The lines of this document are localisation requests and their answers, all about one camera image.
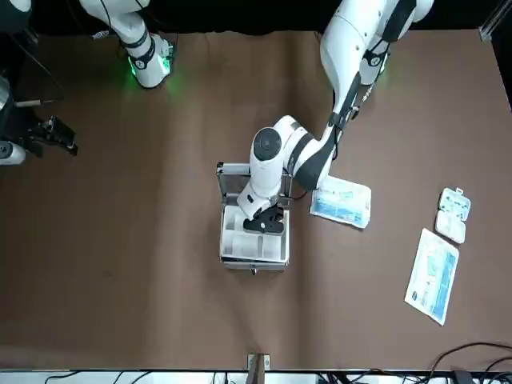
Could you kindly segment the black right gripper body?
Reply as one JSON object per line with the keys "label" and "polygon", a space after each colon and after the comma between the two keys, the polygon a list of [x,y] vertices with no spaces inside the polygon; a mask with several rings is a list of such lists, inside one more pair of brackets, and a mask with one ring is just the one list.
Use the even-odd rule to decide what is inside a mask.
{"label": "black right gripper body", "polygon": [[29,136],[41,119],[31,108],[11,107],[1,110],[1,140],[17,141]]}

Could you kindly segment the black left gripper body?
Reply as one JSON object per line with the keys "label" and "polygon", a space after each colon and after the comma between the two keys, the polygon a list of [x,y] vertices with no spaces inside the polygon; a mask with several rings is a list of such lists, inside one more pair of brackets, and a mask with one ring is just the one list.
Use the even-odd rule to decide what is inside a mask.
{"label": "black left gripper body", "polygon": [[245,219],[243,221],[243,229],[248,232],[259,232],[261,234],[276,234],[274,232],[274,209],[271,207],[268,210],[260,213],[252,220]]}

